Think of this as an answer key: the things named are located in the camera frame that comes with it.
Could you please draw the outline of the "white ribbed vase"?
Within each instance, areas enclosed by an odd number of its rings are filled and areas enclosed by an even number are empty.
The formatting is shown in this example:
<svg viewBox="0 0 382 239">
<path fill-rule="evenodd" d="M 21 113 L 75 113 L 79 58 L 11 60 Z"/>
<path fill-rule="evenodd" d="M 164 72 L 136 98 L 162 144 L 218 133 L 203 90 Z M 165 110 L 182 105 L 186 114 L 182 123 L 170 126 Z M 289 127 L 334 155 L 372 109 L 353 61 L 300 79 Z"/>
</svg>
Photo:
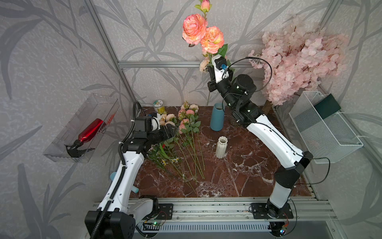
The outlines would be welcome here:
<svg viewBox="0 0 382 239">
<path fill-rule="evenodd" d="M 224 158 L 226 154 L 228 139 L 224 136 L 219 137 L 215 155 L 217 158 Z"/>
</svg>

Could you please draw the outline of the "pink rose bunch with leaves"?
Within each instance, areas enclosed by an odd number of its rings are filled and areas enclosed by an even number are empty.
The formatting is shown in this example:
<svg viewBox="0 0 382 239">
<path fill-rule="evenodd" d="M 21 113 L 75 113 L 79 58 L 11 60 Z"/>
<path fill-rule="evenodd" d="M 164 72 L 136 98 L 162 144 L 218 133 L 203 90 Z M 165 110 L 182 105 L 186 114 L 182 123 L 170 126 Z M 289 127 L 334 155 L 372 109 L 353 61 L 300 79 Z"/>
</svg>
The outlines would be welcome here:
<svg viewBox="0 0 382 239">
<path fill-rule="evenodd" d="M 185 101 L 177 114 L 160 114 L 161 126 L 172 124 L 178 128 L 175 137 L 162 143 L 173 149 L 173 152 L 182 160 L 182 170 L 185 175 L 183 182 L 191 185 L 190 181 L 197 182 L 204 179 L 206 169 L 202 146 L 200 143 L 199 106 Z"/>
</svg>

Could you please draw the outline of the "small tape roll jar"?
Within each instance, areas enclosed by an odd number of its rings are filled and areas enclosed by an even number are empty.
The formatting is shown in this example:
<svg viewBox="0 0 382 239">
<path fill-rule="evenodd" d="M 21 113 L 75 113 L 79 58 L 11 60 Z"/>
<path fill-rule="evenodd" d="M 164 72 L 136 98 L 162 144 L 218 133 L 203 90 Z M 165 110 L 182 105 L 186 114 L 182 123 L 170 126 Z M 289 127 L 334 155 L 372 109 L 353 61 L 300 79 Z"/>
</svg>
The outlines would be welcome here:
<svg viewBox="0 0 382 239">
<path fill-rule="evenodd" d="M 154 110 L 158 113 L 158 114 L 165 114 L 166 113 L 166 110 L 165 110 L 165 106 L 164 106 L 164 102 L 162 100 L 155 100 L 153 102 L 153 107 L 154 107 Z"/>
</svg>

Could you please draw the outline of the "dark green card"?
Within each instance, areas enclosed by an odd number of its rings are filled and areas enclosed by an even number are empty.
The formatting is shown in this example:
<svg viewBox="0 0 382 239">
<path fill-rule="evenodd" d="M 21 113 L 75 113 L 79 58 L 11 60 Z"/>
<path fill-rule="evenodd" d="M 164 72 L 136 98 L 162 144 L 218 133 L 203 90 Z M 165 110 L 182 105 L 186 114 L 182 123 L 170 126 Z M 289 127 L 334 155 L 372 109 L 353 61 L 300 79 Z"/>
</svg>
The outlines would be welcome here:
<svg viewBox="0 0 382 239">
<path fill-rule="evenodd" d="M 316 103 L 314 108 L 323 120 L 341 110 L 341 106 L 332 94 L 327 95 L 323 100 Z"/>
</svg>

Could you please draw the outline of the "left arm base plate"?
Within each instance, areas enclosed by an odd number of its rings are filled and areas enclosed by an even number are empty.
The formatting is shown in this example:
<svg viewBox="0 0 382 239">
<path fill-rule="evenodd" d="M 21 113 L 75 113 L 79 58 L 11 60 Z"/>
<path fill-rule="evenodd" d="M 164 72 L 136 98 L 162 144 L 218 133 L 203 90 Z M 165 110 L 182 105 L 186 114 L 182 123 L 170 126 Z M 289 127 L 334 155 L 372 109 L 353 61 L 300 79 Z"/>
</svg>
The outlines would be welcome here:
<svg viewBox="0 0 382 239">
<path fill-rule="evenodd" d="M 156 216 L 156 220 L 172 220 L 174 211 L 174 204 L 171 203 L 160 203 L 159 204 L 159 214 Z"/>
</svg>

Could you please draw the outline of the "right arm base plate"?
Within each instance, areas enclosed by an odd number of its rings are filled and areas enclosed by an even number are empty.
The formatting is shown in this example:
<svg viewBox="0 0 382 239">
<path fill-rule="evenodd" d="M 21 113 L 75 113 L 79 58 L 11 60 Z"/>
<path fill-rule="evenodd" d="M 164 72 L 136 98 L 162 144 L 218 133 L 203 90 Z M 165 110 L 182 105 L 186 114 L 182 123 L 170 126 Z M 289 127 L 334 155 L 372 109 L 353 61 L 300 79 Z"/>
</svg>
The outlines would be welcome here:
<svg viewBox="0 0 382 239">
<path fill-rule="evenodd" d="M 292 209 L 288 203 L 281 209 L 268 203 L 252 203 L 249 206 L 249 212 L 253 215 L 254 219 L 294 219 Z"/>
</svg>

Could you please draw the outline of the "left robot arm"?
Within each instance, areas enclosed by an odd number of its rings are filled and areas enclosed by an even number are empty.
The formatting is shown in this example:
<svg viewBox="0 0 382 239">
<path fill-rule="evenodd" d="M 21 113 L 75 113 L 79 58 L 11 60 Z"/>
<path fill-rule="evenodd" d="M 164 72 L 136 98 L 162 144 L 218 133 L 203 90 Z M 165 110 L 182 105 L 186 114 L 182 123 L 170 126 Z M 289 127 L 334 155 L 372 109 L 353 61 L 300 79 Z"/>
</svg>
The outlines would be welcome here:
<svg viewBox="0 0 382 239">
<path fill-rule="evenodd" d="M 132 125 L 127 136 L 119 142 L 120 165 L 104 199 L 95 211 L 88 211 L 85 225 L 92 239 L 131 239 L 137 224 L 158 216 L 160 207 L 155 196 L 144 196 L 129 206 L 134 181 L 151 146 L 171 139 L 178 128 L 160 125 L 154 115 L 137 116 L 138 102 L 133 104 Z"/>
</svg>

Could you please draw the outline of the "teal plastic scraper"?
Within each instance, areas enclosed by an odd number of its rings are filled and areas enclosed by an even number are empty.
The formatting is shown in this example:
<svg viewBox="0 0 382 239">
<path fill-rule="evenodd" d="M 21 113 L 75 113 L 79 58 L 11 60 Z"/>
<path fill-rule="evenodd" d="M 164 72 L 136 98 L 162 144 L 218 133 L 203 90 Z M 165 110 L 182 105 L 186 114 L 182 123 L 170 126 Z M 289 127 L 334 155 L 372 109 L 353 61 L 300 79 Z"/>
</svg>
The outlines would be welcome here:
<svg viewBox="0 0 382 239">
<path fill-rule="evenodd" d="M 116 173 L 117 173 L 117 172 L 113 172 L 113 173 L 110 175 L 110 179 L 111 179 L 112 181 L 115 179 L 115 177 L 116 177 Z M 131 191 L 132 191 L 133 193 L 136 193 L 136 194 L 137 194 L 137 193 L 139 192 L 139 189 L 133 185 L 132 188 L 131 188 Z"/>
</svg>

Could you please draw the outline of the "pink cherry blossom tree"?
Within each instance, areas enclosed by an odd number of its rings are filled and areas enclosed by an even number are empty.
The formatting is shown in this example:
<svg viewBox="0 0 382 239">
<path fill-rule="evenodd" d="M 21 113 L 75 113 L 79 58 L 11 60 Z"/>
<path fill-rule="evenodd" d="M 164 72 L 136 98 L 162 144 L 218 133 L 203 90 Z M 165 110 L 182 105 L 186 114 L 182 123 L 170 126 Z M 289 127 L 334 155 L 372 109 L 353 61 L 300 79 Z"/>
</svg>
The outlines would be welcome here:
<svg viewBox="0 0 382 239">
<path fill-rule="evenodd" d="M 260 54 L 251 51 L 249 61 L 253 68 L 265 70 L 266 99 L 282 105 L 299 90 L 315 91 L 322 78 L 341 74 L 346 68 L 343 60 L 348 41 L 347 35 L 327 35 L 317 25 L 307 29 L 294 16 L 282 30 L 265 32 L 264 49 Z"/>
</svg>

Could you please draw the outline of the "cream peach rose stem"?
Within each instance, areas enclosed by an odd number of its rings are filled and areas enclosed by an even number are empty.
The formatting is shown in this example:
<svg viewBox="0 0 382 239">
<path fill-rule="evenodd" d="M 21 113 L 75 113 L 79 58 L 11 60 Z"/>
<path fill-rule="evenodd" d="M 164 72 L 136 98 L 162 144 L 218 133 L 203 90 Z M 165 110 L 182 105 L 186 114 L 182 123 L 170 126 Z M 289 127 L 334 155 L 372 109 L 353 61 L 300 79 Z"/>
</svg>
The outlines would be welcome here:
<svg viewBox="0 0 382 239">
<path fill-rule="evenodd" d="M 210 63 L 210 59 L 206 57 L 201 63 L 200 63 L 200 72 L 203 72 L 207 69 L 208 65 Z"/>
</svg>

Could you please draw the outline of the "teal ceramic vase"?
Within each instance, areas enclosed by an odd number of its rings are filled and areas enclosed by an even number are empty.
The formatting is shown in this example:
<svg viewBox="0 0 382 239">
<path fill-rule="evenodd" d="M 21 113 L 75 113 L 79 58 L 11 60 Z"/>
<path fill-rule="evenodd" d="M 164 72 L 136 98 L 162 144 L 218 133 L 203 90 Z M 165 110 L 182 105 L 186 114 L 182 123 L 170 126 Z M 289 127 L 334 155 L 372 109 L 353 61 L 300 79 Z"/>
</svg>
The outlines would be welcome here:
<svg viewBox="0 0 382 239">
<path fill-rule="evenodd" d="M 224 125 L 224 106 L 223 103 L 216 103 L 212 109 L 210 128 L 213 131 L 220 131 Z"/>
</svg>

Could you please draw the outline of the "pink peach rose stem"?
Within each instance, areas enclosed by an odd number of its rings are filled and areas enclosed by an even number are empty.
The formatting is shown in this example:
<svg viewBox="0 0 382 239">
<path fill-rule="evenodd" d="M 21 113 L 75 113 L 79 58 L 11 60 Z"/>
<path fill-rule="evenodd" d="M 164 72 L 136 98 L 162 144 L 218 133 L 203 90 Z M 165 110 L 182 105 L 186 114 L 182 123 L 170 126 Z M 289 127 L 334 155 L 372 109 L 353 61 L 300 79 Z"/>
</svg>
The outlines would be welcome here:
<svg viewBox="0 0 382 239">
<path fill-rule="evenodd" d="M 202 14 L 193 14 L 187 16 L 183 21 L 183 40 L 189 44 L 189 47 L 201 45 L 202 55 L 210 59 L 209 65 L 212 65 L 212 58 L 217 54 L 225 56 L 228 45 L 224 41 L 223 32 L 216 26 L 208 26 L 207 13 L 212 8 L 209 0 L 202 0 L 195 8 Z"/>
</svg>

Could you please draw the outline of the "small white yellow flowers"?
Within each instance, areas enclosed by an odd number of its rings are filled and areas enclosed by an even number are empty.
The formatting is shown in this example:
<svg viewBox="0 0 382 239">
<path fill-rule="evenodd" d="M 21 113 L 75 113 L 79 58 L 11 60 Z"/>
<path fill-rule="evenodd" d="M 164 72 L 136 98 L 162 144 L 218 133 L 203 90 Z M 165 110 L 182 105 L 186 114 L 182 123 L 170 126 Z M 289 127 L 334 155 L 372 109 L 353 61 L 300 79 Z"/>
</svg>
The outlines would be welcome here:
<svg viewBox="0 0 382 239">
<path fill-rule="evenodd" d="M 176 158 L 162 158 L 161 159 L 161 164 L 163 166 L 177 164 L 177 163 L 179 163 L 179 160 L 180 159 L 178 157 L 176 157 Z"/>
</svg>

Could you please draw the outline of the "aluminium front rail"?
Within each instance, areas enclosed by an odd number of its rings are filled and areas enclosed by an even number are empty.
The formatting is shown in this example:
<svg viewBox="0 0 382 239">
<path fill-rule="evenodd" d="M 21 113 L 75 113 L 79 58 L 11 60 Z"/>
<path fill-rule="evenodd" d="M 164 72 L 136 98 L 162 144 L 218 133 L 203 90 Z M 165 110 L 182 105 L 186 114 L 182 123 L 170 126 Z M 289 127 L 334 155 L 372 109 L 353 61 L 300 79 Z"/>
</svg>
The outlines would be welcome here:
<svg viewBox="0 0 382 239">
<path fill-rule="evenodd" d="M 173 204 L 170 222 L 249 222 L 254 220 L 250 204 L 265 203 L 267 197 L 159 198 Z M 337 221 L 329 201 L 315 197 L 291 197 L 291 211 L 297 221 Z"/>
</svg>

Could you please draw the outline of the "clear plastic wall bin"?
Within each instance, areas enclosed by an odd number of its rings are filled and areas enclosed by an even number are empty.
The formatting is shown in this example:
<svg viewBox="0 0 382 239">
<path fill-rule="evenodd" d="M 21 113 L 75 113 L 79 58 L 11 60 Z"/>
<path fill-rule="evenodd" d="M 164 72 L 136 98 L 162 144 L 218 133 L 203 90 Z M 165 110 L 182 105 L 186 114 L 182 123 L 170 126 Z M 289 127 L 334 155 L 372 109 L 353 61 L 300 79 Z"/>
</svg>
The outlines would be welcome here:
<svg viewBox="0 0 382 239">
<path fill-rule="evenodd" d="M 105 126 L 100 129 L 92 141 L 85 143 L 80 149 L 97 148 L 104 132 L 112 122 L 117 110 L 119 101 L 117 98 L 105 97 L 91 94 L 76 111 L 67 125 L 60 131 L 53 142 L 46 148 L 43 155 L 54 162 L 87 163 L 90 161 L 95 150 L 88 151 L 80 158 L 72 158 L 68 155 L 65 145 L 72 145 L 91 122 L 99 118 L 105 122 Z"/>
</svg>

